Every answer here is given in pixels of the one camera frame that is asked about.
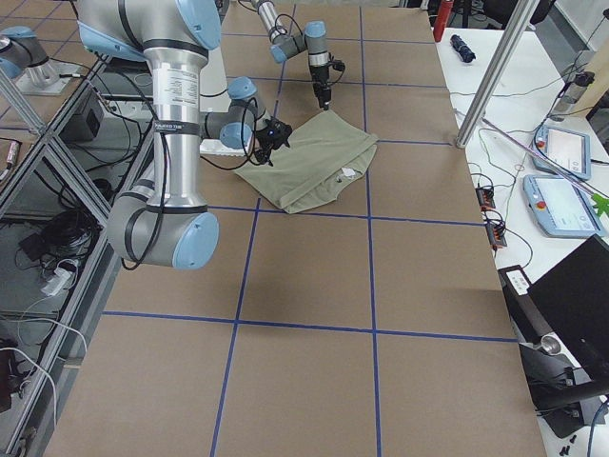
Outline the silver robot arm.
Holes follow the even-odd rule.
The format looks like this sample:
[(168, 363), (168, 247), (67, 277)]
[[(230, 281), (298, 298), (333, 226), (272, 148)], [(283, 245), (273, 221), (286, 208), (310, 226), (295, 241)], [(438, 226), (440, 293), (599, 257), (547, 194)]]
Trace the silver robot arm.
[(283, 24), (272, 1), (250, 1), (260, 17), (270, 42), (270, 53), (274, 61), (283, 64), (301, 53), (307, 55), (308, 70), (314, 95), (320, 109), (329, 110), (332, 98), (330, 69), (335, 64), (329, 51), (324, 21), (308, 22), (303, 29), (290, 19), (296, 33), (291, 33)]
[(201, 109), (200, 76), (221, 42), (213, 1), (81, 1), (83, 45), (147, 64), (152, 77), (154, 159), (115, 200), (108, 240), (124, 268), (142, 264), (196, 269), (212, 257), (219, 223), (198, 188), (200, 146), (207, 138), (238, 149), (256, 165), (287, 145), (290, 125), (269, 115), (246, 77), (228, 86), (225, 112)]

